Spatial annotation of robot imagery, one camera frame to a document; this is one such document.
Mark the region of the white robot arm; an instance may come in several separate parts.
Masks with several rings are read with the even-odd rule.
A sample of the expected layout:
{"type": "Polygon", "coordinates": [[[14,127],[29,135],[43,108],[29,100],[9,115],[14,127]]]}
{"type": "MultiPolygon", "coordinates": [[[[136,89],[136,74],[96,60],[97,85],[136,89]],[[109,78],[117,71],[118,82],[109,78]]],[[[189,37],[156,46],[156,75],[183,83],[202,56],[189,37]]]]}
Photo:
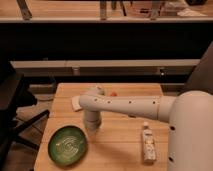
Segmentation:
{"type": "Polygon", "coordinates": [[[89,91],[79,103],[87,129],[99,127],[101,111],[168,122],[167,171],[213,171],[213,95],[109,97],[89,91]]]}

